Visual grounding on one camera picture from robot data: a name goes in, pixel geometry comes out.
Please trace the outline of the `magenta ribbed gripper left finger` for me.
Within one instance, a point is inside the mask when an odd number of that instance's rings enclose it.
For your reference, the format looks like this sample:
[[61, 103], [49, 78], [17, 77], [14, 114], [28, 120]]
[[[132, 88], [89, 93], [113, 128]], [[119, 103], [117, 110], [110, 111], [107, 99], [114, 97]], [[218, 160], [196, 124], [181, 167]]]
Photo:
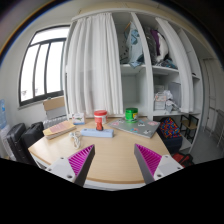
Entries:
[[94, 156], [95, 145], [90, 145], [68, 158], [60, 157], [48, 166], [46, 171], [78, 186], [83, 186]]

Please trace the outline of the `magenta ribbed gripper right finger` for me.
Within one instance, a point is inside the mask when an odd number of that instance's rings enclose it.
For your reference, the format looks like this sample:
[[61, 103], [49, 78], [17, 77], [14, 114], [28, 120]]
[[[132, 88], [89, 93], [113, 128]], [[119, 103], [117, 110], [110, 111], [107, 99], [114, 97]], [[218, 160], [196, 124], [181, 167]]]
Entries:
[[182, 169], [182, 166], [170, 155], [160, 155], [139, 144], [134, 145], [134, 154], [146, 184]]

